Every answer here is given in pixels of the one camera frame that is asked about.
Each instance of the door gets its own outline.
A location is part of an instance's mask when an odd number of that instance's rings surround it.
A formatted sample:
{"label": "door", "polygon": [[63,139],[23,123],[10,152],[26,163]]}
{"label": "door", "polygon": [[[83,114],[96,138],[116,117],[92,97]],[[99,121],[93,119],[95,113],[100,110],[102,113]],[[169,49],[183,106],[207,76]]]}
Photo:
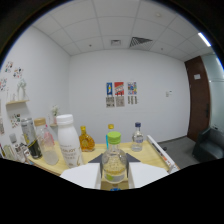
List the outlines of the door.
{"label": "door", "polygon": [[207,73],[200,56],[185,62],[191,98],[187,137],[197,140],[200,131],[209,126],[210,91]]}

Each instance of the chair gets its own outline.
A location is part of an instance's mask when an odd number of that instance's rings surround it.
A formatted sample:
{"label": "chair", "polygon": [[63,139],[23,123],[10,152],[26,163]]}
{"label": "chair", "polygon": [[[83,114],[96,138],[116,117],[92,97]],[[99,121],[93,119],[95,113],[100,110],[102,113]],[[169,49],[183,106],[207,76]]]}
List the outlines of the chair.
{"label": "chair", "polygon": [[224,158],[224,134],[213,128],[200,132],[192,155],[200,162]]}

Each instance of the ceiling light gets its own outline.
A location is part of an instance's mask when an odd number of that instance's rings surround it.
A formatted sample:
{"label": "ceiling light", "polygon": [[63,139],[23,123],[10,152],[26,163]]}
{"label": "ceiling light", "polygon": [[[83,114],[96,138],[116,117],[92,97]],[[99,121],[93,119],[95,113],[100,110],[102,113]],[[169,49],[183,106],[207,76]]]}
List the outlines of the ceiling light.
{"label": "ceiling light", "polygon": [[111,46],[119,46],[121,45],[121,40],[111,40]]}
{"label": "ceiling light", "polygon": [[202,33],[198,33],[198,35],[201,37],[201,39],[205,42],[205,44],[206,44],[208,47],[211,46],[211,44],[207,41],[207,39],[203,36]]}
{"label": "ceiling light", "polygon": [[157,17],[161,17],[161,14],[159,12],[156,13]]}

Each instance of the gray floor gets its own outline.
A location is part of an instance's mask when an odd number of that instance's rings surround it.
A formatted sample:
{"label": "gray floor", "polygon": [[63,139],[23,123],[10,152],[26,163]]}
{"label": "gray floor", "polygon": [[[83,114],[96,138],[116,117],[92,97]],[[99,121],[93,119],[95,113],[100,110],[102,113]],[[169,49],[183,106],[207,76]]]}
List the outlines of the gray floor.
{"label": "gray floor", "polygon": [[160,142],[158,144],[162,148],[167,147],[166,153],[173,159],[180,169],[199,164],[199,162],[192,156],[195,142],[187,137]]}

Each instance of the ceiling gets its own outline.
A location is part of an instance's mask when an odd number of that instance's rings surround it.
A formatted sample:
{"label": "ceiling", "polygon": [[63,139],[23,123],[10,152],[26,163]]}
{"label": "ceiling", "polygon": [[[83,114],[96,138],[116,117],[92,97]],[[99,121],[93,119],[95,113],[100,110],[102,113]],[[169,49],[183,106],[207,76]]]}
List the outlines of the ceiling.
{"label": "ceiling", "polygon": [[[110,49],[146,50],[181,61],[214,53],[177,12],[146,0],[74,0],[32,24],[69,55]],[[130,48],[133,37],[148,39]],[[120,40],[120,45],[111,45]]]}

